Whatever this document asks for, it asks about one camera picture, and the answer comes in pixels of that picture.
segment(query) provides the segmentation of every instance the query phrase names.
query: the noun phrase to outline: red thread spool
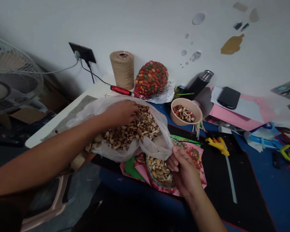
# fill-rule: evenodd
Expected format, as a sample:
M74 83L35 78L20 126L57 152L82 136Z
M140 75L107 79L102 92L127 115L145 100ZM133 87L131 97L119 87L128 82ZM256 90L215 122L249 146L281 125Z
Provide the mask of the red thread spool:
M111 85L111 90L114 91L114 92L120 93L122 95L131 96L131 94L132 94L131 91L123 89L123 88L118 87L118 86L114 86L114 85Z

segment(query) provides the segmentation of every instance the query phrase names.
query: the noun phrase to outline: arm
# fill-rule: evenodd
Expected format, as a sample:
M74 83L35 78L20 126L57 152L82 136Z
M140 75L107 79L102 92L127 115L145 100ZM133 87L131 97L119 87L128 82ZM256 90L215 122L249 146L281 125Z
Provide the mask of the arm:
M172 171L176 186L185 198L199 230L201 232L227 231L202 187L199 172L193 160L184 149L179 146L173 147L173 154L167 160L167 165Z
M127 125L139 114L135 102L119 102L104 113L26 151L0 167L0 196L50 181L98 134L110 128Z

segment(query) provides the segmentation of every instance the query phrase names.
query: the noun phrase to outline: blue table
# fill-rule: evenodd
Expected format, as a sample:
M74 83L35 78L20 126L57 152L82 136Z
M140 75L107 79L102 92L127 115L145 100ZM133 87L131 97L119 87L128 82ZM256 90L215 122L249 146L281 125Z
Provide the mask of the blue table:
M171 121L169 112L166 112L168 107L164 104L152 105L167 117L169 124L177 126ZM218 131L217 126L207 122L204 122L204 127L207 131ZM192 131L192 125L180 128ZM277 231L290 231L290 169L285 169L286 165L283 165L281 170L275 169L272 166L272 152L270 150L259 153L250 147L242 136L235 133L233 134L242 150L246 151L249 156L262 195L267 203L268 210L273 218ZM203 137L206 136L205 132L202 130L200 135ZM134 188L134 186L131 187L131 185L135 185L135 182L124 179L122 176L107 171L106 169L101 169L100 179L118 192L141 195L148 200L159 202L161 207L164 207L166 210L176 210L181 212L182 217L186 216L185 208L181 202L162 195L154 189L150 191L150 193L148 193L148 191L144 193L145 189L143 186L138 186L136 188ZM225 223L225 225L229 231L241 231L227 223Z

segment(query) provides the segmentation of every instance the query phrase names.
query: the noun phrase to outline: black phone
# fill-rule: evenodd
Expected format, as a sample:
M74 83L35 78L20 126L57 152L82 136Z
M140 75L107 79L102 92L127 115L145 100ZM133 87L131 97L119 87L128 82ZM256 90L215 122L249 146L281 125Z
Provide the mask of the black phone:
M240 92L229 87L224 87L217 99L217 102L230 110L235 110L240 96Z

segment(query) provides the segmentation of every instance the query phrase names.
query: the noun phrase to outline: hand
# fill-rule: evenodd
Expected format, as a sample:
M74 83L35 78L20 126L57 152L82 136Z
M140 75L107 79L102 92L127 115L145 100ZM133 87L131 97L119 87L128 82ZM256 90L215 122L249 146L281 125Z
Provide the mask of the hand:
M108 108L103 118L109 123L109 127L126 126L140 117L140 111L135 101L121 101Z
M194 196L200 188L203 189L200 174L192 158L182 147L174 146L172 151L173 154L166 163L172 171L176 186L184 198Z

